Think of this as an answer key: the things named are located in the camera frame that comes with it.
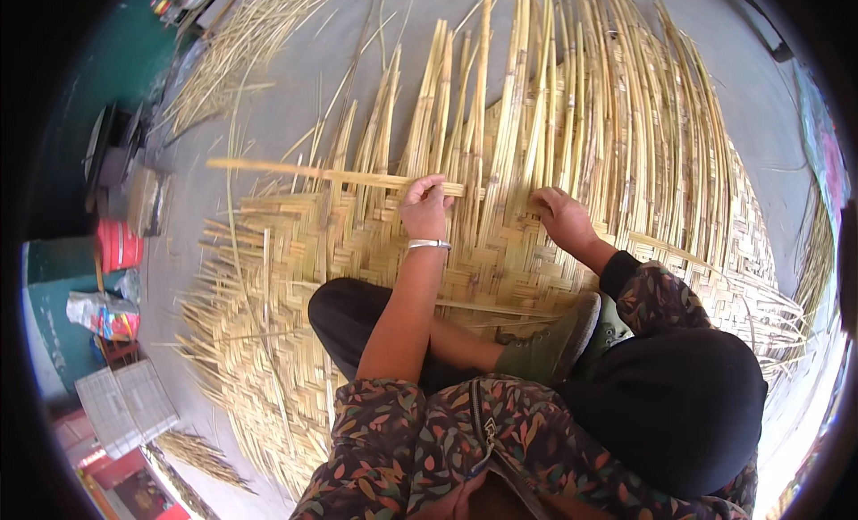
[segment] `woman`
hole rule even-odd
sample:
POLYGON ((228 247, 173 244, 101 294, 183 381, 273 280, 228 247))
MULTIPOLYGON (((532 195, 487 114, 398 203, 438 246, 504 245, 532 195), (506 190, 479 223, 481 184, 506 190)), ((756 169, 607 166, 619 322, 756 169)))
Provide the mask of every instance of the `woman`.
POLYGON ((351 382, 337 391, 330 460, 294 517, 750 515, 767 385, 745 343, 552 188, 533 194, 542 223, 604 295, 505 345, 436 318, 443 181, 416 180, 402 200, 412 240, 392 290, 338 279, 310 302, 351 382))

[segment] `leaf print jacket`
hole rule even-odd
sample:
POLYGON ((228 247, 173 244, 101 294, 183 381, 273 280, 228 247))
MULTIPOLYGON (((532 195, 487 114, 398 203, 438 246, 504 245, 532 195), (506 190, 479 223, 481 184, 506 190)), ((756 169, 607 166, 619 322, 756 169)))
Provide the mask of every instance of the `leaf print jacket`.
MULTIPOLYGON (((619 295, 619 315, 635 334, 711 326, 681 280, 657 262, 619 254, 627 272, 603 275, 601 285, 619 295)), ((489 374, 431 397, 404 380, 354 380, 338 389, 336 414, 330 459, 293 518, 467 518, 468 496, 490 472, 535 518, 557 517, 541 506, 556 498, 589 505, 575 514, 583 518, 747 518, 753 506, 756 459, 716 495, 672 498, 580 428, 556 392, 516 377, 489 374)))

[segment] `bangle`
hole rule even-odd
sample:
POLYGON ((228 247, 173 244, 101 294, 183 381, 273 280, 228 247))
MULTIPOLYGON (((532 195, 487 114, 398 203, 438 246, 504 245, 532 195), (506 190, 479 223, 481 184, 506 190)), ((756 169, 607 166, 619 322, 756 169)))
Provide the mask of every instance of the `bangle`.
POLYGON ((412 239, 408 242, 408 248, 419 247, 438 247, 450 250, 453 246, 445 240, 441 239, 412 239))

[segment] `hand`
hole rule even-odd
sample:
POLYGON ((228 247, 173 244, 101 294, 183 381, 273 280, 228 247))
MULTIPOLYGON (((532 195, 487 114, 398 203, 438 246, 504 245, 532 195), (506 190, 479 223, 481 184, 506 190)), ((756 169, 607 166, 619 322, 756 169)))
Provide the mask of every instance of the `hand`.
POLYGON ((453 204, 452 196, 444 196, 443 173, 432 173, 415 180, 399 204, 399 216, 409 239, 447 238, 445 210, 453 204))
POLYGON ((530 197, 540 207, 542 224, 554 243, 581 259, 599 237, 585 207, 559 187, 543 187, 530 197))

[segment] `green sneaker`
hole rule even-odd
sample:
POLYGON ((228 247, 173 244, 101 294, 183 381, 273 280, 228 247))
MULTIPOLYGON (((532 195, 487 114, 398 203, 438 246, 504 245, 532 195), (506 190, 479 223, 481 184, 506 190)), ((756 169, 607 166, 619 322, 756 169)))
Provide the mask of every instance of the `green sneaker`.
POLYGON ((585 351, 599 318, 601 301, 596 293, 582 293, 560 321, 528 337, 499 334, 506 345, 494 366, 504 373, 544 386, 562 382, 585 351))
POLYGON ((617 303, 614 302, 614 299, 602 292, 599 292, 599 296, 601 297, 599 321, 596 324, 593 337, 587 343, 584 354, 581 355, 572 370, 574 375, 580 373, 587 375, 588 370, 592 371, 593 363, 599 360, 608 349, 634 335, 628 325, 619 318, 617 303))

